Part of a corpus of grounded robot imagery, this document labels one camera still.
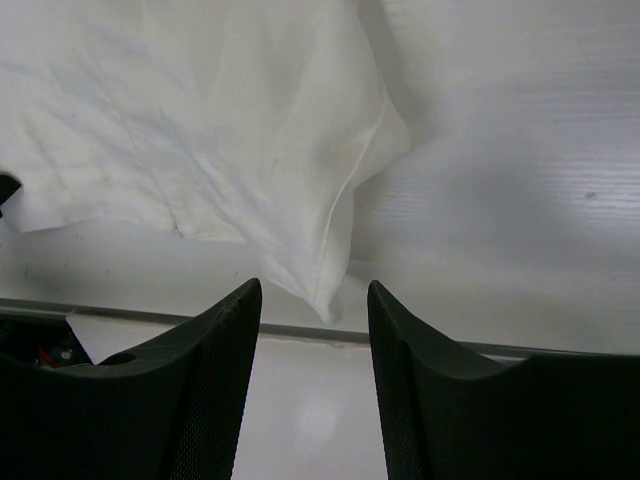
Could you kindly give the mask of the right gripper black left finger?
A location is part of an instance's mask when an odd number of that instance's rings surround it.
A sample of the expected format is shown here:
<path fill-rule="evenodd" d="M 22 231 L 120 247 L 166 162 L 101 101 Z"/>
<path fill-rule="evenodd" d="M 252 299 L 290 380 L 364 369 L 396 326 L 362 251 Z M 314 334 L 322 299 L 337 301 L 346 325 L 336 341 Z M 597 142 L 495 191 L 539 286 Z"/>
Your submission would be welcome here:
<path fill-rule="evenodd" d="M 1 354 L 5 479 L 228 479 L 256 349 L 252 279 L 99 364 L 40 368 Z"/>

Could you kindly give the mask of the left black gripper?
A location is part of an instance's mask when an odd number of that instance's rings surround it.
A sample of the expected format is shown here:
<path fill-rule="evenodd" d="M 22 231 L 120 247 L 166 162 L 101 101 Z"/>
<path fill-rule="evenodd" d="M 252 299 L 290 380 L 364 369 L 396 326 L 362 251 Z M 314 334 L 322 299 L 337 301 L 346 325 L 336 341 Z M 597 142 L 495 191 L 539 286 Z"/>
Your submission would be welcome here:
<path fill-rule="evenodd" d="M 22 183 L 8 173 L 0 174 L 0 206 L 10 199 L 20 188 Z"/>

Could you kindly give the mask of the white pleated skirt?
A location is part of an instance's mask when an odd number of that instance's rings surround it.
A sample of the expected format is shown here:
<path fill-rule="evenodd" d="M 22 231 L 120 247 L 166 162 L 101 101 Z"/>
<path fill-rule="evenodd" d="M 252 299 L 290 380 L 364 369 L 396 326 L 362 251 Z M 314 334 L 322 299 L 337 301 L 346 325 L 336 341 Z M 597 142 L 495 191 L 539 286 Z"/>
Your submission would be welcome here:
<path fill-rule="evenodd" d="M 340 319 L 354 190 L 411 145 L 355 1 L 5 1 L 1 169 L 20 232 L 243 242 Z"/>

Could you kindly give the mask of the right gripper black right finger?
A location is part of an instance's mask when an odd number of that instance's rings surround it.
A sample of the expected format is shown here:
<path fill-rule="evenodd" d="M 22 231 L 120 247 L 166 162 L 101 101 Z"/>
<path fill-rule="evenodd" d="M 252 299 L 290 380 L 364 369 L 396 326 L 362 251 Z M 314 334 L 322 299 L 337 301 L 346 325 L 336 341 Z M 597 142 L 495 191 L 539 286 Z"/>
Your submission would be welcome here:
<path fill-rule="evenodd" d="M 508 365 L 429 326 L 379 282 L 367 309 L 389 478 L 638 477 L 637 357 Z"/>

